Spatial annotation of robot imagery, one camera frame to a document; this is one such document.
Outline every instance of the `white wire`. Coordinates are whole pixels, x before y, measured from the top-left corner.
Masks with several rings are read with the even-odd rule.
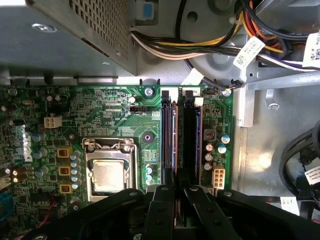
[[[162,59],[166,59],[166,60],[185,60],[185,59],[191,59],[191,58],[195,58],[195,57],[199,57],[199,56],[203,56],[206,55],[208,53],[188,53],[188,54],[179,54],[179,55],[174,55],[174,54],[168,54],[168,53],[163,53],[160,51],[157,51],[155,49],[152,49],[151,47],[148,47],[147,45],[145,45],[143,42],[141,42],[133,33],[131,33],[131,36],[134,38],[134,40],[142,47],[144,48],[146,51],[148,51],[149,53],[162,58]],[[237,50],[241,50],[240,47],[235,47],[235,46],[226,46],[224,47],[225,49],[237,49]],[[274,58],[269,57],[266,54],[258,54],[259,57],[261,57],[262,59],[265,59],[271,63],[274,63],[280,67],[289,69],[289,70],[293,70],[293,71],[298,71],[298,72],[314,72],[316,71],[315,69],[303,69],[303,68],[297,68],[294,66],[290,66],[287,65],[281,61],[277,61]],[[286,63],[292,63],[292,64],[302,64],[302,62],[299,61],[284,61]]]

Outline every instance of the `green circuit board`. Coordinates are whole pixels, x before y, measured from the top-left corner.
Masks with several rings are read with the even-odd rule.
[[[146,96],[146,88],[154,94]],[[16,109],[0,115],[0,169],[13,165],[27,167],[28,178],[12,184],[7,192],[12,195],[14,213],[8,219],[12,228],[10,236],[18,236],[37,228],[50,206],[45,193],[59,195],[61,200],[54,208],[52,219],[61,218],[89,204],[86,185],[84,138],[131,138],[137,146],[137,183],[141,191],[149,185],[161,183],[161,88],[160,86],[10,86],[0,89],[2,105],[15,105]],[[203,98],[202,131],[211,129],[215,135],[231,136],[233,120],[232,95],[225,97],[220,91],[197,87],[198,97]],[[146,107],[145,112],[130,111],[130,106]],[[62,116],[62,126],[45,128],[44,118]],[[25,124],[9,126],[10,120],[24,120]],[[143,134],[151,132],[151,143],[143,141]],[[45,134],[45,139],[33,141],[33,135]],[[203,147],[218,141],[202,138]],[[179,163],[183,161],[183,142],[178,138]],[[225,154],[212,152],[212,167],[226,170],[225,187],[230,188],[231,144]],[[46,150],[37,159],[34,153]],[[60,185],[71,183],[71,176],[60,175],[59,167],[70,165],[70,159],[59,157],[58,151],[78,151],[80,186],[71,193],[62,194]],[[205,170],[206,161],[200,166],[201,183],[212,188],[212,171]],[[146,181],[146,167],[153,166],[152,180]],[[48,172],[39,171],[46,167]]]

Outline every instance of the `blue connector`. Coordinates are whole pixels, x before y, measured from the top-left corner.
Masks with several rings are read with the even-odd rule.
[[[10,217],[13,211],[12,196],[6,192],[0,193],[0,222]]]

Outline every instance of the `ventilation grille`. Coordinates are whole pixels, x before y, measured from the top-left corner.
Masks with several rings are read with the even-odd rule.
[[[128,60],[127,0],[69,0],[70,8]]]

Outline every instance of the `cpu socket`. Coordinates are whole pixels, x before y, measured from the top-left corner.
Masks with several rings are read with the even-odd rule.
[[[137,184],[137,146],[132,138],[84,138],[89,202]]]

